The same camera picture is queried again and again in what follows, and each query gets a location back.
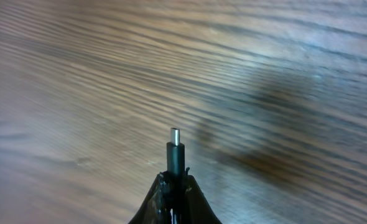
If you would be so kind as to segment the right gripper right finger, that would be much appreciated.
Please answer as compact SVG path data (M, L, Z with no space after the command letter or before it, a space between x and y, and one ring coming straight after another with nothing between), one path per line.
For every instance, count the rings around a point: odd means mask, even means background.
M182 204L180 223L183 224L221 224L211 209L194 176L188 174L189 168L182 176Z

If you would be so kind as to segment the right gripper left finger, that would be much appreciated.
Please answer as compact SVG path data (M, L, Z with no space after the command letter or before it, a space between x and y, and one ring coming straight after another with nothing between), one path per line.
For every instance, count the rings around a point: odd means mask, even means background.
M156 175L139 210L129 224L171 224L171 203L174 199L174 183L169 172Z

